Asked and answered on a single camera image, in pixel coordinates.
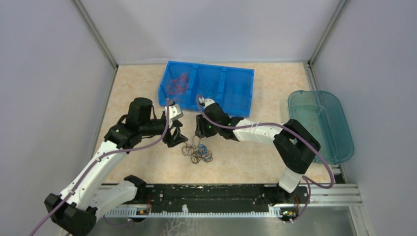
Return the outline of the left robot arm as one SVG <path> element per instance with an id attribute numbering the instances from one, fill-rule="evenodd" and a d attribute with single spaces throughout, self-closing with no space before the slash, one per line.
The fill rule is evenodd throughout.
<path id="1" fill-rule="evenodd" d="M 59 194 L 49 194 L 44 203 L 48 218 L 73 236 L 86 236 L 96 222 L 114 208 L 133 201 L 149 201 L 147 183 L 129 175 L 104 194 L 97 191 L 110 172 L 129 153 L 149 148 L 159 142 L 174 147 L 187 138 L 180 132 L 183 117 L 180 105 L 166 100 L 166 106 L 157 118 L 150 99 L 138 97 L 129 105 L 128 113 L 121 116 L 104 137 L 98 151 L 79 175 Z M 143 138 L 158 139 L 137 147 Z"/>

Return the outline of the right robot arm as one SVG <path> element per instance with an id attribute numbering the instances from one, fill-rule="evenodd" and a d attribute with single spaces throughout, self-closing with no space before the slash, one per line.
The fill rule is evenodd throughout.
<path id="1" fill-rule="evenodd" d="M 285 164 L 277 197 L 284 203 L 295 198 L 302 176 L 321 149 L 320 143 L 299 121 L 290 119 L 285 124 L 276 124 L 231 117 L 212 99 L 203 99 L 197 106 L 201 111 L 196 116 L 195 134 L 198 137 L 220 135 L 226 140 L 274 146 Z"/>

